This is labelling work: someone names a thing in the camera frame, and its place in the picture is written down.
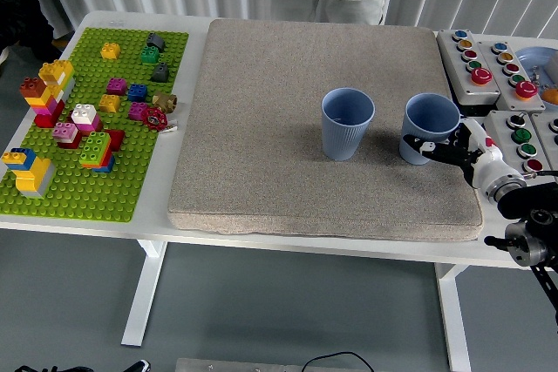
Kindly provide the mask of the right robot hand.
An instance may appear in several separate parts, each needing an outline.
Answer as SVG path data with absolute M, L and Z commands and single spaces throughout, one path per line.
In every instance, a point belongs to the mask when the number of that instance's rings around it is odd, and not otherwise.
M 463 118 L 450 135 L 453 142 L 434 142 L 411 134 L 404 142 L 427 159 L 459 167 L 469 186 L 487 199 L 498 201 L 500 193 L 525 187 L 523 175 L 503 159 L 500 148 L 472 118 Z

